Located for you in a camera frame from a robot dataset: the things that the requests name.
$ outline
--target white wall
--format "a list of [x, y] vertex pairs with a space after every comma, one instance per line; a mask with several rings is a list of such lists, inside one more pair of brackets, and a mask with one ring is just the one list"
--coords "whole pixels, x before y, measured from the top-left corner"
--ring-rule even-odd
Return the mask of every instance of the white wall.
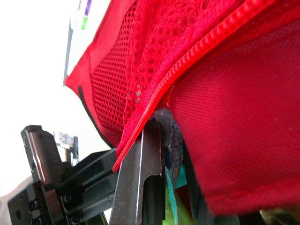
[[[99, 2], [102, 17], [108, 1]], [[108, 149], [80, 100], [62, 87], [69, 17], [70, 0], [1, 2], [0, 196], [30, 176], [20, 135], [27, 125], [77, 135], [80, 158]]]

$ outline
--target red bag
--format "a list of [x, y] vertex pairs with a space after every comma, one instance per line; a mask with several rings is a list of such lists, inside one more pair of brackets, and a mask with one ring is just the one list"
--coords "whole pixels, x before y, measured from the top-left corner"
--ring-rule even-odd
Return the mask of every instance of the red bag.
[[167, 107], [216, 214], [300, 203], [300, 2], [112, 0], [66, 85], [117, 171]]

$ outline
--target black plastic part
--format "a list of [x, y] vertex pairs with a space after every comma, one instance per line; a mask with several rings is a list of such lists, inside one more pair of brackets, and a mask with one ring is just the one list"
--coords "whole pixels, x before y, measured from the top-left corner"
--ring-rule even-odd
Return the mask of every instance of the black plastic part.
[[29, 184], [24, 190], [8, 201], [12, 225], [31, 225], [39, 220], [51, 224], [40, 182]]
[[70, 203], [64, 202], [65, 215], [71, 218], [74, 214], [77, 214], [80, 221], [87, 221], [111, 208], [113, 206], [117, 179], [118, 174], [114, 173], [84, 190], [79, 194], [81, 201], [78, 201], [78, 197], [74, 197], [73, 194], [70, 194], [75, 201], [70, 201]]
[[79, 98], [80, 98], [80, 100], [81, 100], [81, 102], [82, 102], [82, 105], [83, 105], [83, 107], [84, 107], [86, 113], [88, 114], [90, 120], [91, 120], [92, 123], [94, 124], [96, 130], [98, 131], [100, 137], [102, 138], [102, 140], [103, 140], [110, 148], [113, 148], [114, 146], [113, 146], [113, 145], [112, 145], [112, 144], [111, 144], [111, 143], [110, 143], [110, 142], [109, 142], [109, 141], [101, 134], [99, 128], [97, 127], [97, 124], [96, 124], [94, 118], [92, 117], [92, 115], [91, 115], [91, 113], [90, 113], [90, 111], [89, 111], [88, 106], [87, 106], [86, 103], [85, 103], [84, 95], [83, 95], [83, 89], [82, 89], [81, 86], [78, 87], [78, 93], [79, 93]]
[[116, 149], [92, 153], [66, 171], [61, 177], [62, 181], [68, 183], [76, 180], [81, 185], [95, 182], [97, 179], [107, 176], [116, 160]]
[[52, 134], [43, 131], [41, 126], [27, 126], [21, 136], [31, 169], [33, 181], [42, 185], [60, 183], [64, 166], [60, 159]]

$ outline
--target red zipper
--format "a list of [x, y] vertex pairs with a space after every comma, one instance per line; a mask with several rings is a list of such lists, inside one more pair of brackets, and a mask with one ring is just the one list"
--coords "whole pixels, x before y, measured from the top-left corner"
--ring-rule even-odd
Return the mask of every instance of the red zipper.
[[113, 172], [118, 171], [123, 158], [126, 156], [134, 141], [142, 131], [143, 127], [148, 121], [148, 118], [156, 109], [160, 99], [172, 86], [174, 81], [216, 45], [225, 40], [254, 16], [274, 3], [275, 0], [246, 0], [213, 30], [211, 30], [200, 41], [198, 41], [187, 53], [181, 57], [179, 61], [172, 66], [154, 91], [132, 135], [120, 153], [115, 165], [113, 166]]

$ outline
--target black metal clamp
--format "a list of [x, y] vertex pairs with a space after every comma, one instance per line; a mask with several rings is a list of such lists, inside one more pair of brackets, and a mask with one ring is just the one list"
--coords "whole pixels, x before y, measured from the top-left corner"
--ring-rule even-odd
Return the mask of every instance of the black metal clamp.
[[162, 224], [165, 172], [160, 125], [151, 121], [112, 173], [116, 149], [96, 152], [74, 167], [60, 160], [52, 134], [22, 132], [33, 182], [8, 202], [12, 225]]

